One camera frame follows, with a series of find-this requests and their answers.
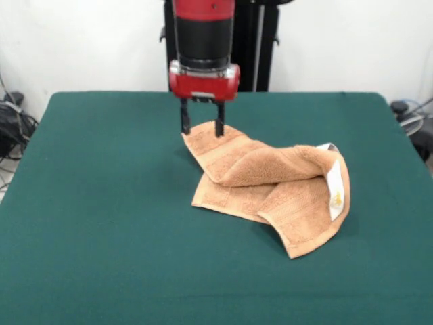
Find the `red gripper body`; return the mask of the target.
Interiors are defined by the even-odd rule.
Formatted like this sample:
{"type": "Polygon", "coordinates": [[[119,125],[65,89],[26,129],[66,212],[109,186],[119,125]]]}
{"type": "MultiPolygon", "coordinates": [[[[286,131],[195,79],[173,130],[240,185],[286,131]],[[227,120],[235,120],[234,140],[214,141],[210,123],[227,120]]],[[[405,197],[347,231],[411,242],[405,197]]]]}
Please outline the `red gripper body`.
{"type": "Polygon", "coordinates": [[[199,72],[186,70],[178,60],[173,60],[168,69],[168,81],[178,98],[232,101],[238,93],[240,68],[230,64],[221,71],[199,72]]]}

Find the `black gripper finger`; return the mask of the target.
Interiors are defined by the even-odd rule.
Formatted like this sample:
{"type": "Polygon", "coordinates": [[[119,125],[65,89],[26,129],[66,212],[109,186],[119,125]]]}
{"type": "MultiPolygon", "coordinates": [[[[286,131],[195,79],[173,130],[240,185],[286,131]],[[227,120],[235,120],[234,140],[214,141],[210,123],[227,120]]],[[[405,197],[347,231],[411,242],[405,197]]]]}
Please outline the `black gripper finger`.
{"type": "Polygon", "coordinates": [[[188,113],[188,99],[180,99],[180,111],[181,111],[181,132],[183,134],[190,134],[190,117],[188,113]]]}
{"type": "Polygon", "coordinates": [[[224,136],[225,127],[225,103],[217,102],[217,118],[215,120],[215,134],[217,137],[224,136]]]}

